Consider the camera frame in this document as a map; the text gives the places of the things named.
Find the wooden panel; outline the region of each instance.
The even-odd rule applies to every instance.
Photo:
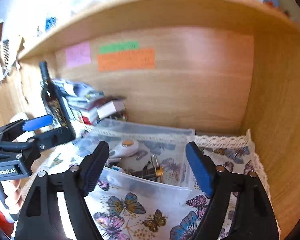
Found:
[[[300,218],[300,37],[257,35],[242,133],[251,128],[285,238]]]
[[[280,11],[256,0],[110,0],[54,28],[23,50],[19,59],[107,34],[167,26],[213,27],[242,34],[299,32]]]
[[[51,66],[49,69],[51,74],[55,75],[55,55],[45,55],[42,58]],[[12,74],[0,83],[0,127],[8,124],[10,119],[19,112],[25,112],[29,118],[46,114],[41,100],[41,74],[38,64],[37,58],[21,63],[21,76],[14,68]],[[26,98],[22,96],[19,86]]]
[[[155,70],[98,72],[99,46],[138,41],[153,48]],[[127,97],[132,122],[237,133],[253,69],[253,36],[198,27],[158,28],[90,41],[92,63],[66,67],[56,53],[59,76],[86,82],[107,95]]]

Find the wooden shelf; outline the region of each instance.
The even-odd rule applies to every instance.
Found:
[[[22,61],[107,34],[169,26],[219,28],[241,34],[300,32],[280,11],[255,0],[110,0],[54,28],[18,58]]]

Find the black clamp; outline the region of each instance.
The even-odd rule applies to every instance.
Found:
[[[93,191],[109,157],[109,146],[99,143],[80,165],[48,175],[40,171],[22,206],[15,240],[69,240],[61,223],[57,191],[63,191],[69,218],[78,240],[102,240],[83,197]]]
[[[12,142],[25,132],[23,127],[27,122],[19,120],[0,127],[0,181],[31,176],[31,166],[40,158],[42,151],[75,139],[70,129],[60,127],[35,135],[27,142]]]
[[[192,240],[218,239],[232,192],[238,192],[238,197],[226,239],[279,239],[270,201],[254,171],[242,175],[229,172],[223,166],[215,166],[194,142],[187,145],[186,152],[198,157],[203,173],[208,175],[209,180],[212,178],[211,185],[207,183],[206,186],[213,188],[207,211]],[[83,197],[94,190],[108,156],[108,144],[100,142],[92,155],[87,155],[79,166],[71,166],[66,172],[53,175],[40,171],[22,207],[15,240],[69,240],[61,223],[57,191],[64,192],[77,240],[102,240]]]

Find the metal screw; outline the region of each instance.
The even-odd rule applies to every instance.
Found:
[[[46,171],[39,171],[38,172],[38,176],[40,177],[40,178],[42,178],[44,175],[46,175]]]
[[[257,174],[255,171],[249,171],[249,172],[248,172],[248,175],[249,175],[250,177],[253,177],[253,178],[258,177],[258,174]]]
[[[70,167],[70,170],[71,171],[78,171],[80,169],[80,167],[78,166],[78,165],[72,165],[71,167]]]
[[[16,155],[16,158],[17,158],[17,159],[21,159],[22,156],[23,156],[22,153],[18,153],[18,154]]]
[[[218,166],[216,166],[216,170],[220,171],[220,172],[224,172],[226,170],[226,168],[222,165],[218,165]]]

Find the red object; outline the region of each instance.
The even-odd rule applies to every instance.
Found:
[[[8,223],[2,212],[0,211],[0,228],[8,237],[11,237],[13,232],[14,224]]]
[[[83,119],[83,122],[84,122],[85,124],[90,124],[90,125],[92,125],[92,123],[90,123],[88,117],[83,116],[82,119]]]

